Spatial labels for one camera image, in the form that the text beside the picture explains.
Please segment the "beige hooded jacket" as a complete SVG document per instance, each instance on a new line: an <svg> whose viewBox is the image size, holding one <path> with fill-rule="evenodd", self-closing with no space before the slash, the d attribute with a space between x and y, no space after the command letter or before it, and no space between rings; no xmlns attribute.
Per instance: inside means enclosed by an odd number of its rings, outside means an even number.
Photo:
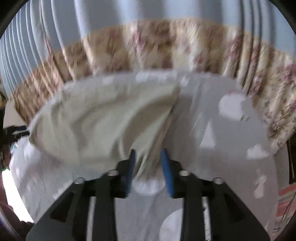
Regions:
<svg viewBox="0 0 296 241"><path fill-rule="evenodd" d="M134 176L147 178L171 124L180 87L171 81L92 81L59 91L30 126L31 144L70 165L104 171L136 152Z"/></svg>

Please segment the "blue floral curtain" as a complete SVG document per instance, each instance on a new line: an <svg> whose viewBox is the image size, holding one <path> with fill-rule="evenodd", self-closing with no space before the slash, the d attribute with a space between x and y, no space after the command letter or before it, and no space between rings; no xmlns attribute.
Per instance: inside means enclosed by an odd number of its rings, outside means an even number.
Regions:
<svg viewBox="0 0 296 241"><path fill-rule="evenodd" d="M29 122L68 80L140 69L234 78L277 152L295 133L295 33L271 1L27 1L1 32L1 84Z"/></svg>

